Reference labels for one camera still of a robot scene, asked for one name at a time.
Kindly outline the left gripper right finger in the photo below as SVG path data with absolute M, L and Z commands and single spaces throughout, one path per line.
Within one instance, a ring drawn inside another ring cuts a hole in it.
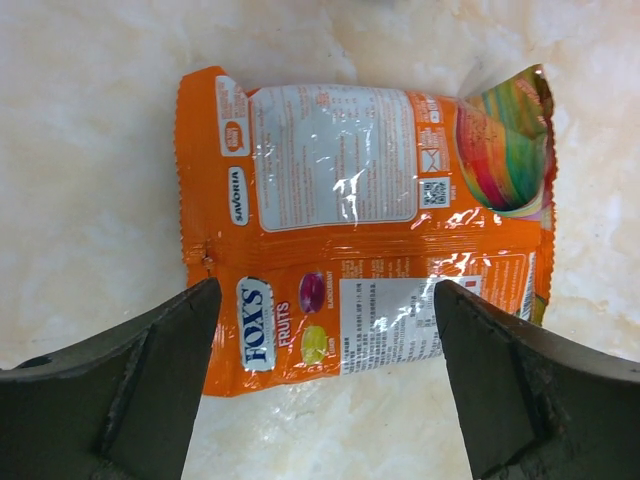
M 475 479 L 636 479 L 639 365 L 445 280 L 436 321 Z

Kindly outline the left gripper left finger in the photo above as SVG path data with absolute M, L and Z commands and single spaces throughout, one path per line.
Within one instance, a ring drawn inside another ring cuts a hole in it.
M 221 305 L 206 279 L 1 373 L 4 479 L 178 479 Z

